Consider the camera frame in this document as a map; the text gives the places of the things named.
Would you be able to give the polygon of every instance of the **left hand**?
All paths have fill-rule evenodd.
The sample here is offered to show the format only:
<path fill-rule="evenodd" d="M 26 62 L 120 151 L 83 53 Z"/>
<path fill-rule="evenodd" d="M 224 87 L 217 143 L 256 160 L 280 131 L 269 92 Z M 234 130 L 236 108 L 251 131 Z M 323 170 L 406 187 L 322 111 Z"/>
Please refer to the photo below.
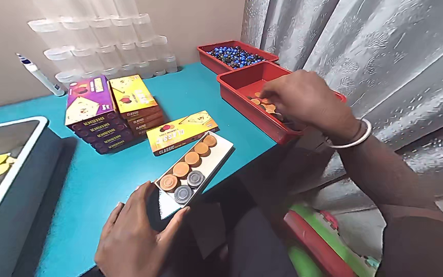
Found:
<path fill-rule="evenodd" d="M 163 264 L 185 207 L 161 233 L 152 230 L 146 202 L 155 186 L 147 181 L 127 200 L 119 203 L 103 226 L 95 262 L 107 277 L 155 277 Z"/>

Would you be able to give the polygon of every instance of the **wrist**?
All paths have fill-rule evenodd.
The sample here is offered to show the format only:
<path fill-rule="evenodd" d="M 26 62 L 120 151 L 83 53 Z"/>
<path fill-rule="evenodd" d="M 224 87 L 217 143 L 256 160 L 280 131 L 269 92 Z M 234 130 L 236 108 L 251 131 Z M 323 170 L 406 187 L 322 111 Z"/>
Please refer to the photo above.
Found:
<path fill-rule="evenodd" d="M 324 134 L 329 137 L 333 144 L 342 145 L 356 141 L 363 136 L 366 131 L 367 129 L 363 128 L 362 121 L 353 118 L 341 123 L 339 128 L 335 128 Z"/>

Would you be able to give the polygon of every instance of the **green object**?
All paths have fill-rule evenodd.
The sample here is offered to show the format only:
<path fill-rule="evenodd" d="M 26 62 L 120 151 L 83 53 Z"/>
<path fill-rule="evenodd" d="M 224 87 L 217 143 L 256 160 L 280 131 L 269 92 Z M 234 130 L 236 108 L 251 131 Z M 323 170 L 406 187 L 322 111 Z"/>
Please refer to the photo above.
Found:
<path fill-rule="evenodd" d="M 321 277 L 324 276 L 320 268 L 314 263 L 304 249 L 298 246 L 288 248 L 288 256 L 297 271 L 299 277 Z"/>
<path fill-rule="evenodd" d="M 348 264 L 349 267 L 359 277 L 373 277 L 374 272 L 367 270 L 362 261 L 355 253 L 341 242 L 334 234 L 332 234 L 323 224 L 316 218 L 314 211 L 304 205 L 293 205 L 290 210 L 299 214 L 314 230 L 329 244 L 329 246 Z"/>

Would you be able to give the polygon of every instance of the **right hand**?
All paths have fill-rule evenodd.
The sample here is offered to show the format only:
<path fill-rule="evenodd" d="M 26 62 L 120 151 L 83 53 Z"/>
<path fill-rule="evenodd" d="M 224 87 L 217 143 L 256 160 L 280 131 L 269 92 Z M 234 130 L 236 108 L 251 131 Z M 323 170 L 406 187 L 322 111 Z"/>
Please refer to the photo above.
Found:
<path fill-rule="evenodd" d="M 298 70 L 267 82 L 261 98 L 268 98 L 284 114 L 321 130 L 325 135 L 351 140 L 360 121 L 315 72 Z"/>

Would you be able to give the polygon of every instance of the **yellow box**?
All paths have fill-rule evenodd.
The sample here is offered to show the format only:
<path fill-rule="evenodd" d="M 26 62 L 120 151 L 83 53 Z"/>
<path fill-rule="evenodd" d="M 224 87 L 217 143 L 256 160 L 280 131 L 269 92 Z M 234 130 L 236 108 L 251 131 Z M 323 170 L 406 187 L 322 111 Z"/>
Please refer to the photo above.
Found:
<path fill-rule="evenodd" d="M 133 120 L 160 110 L 139 75 L 112 79 L 109 85 L 119 112 L 126 120 Z"/>
<path fill-rule="evenodd" d="M 207 131 L 218 131 L 218 124 L 204 110 L 146 131 L 155 156 L 160 156 L 200 139 Z"/>

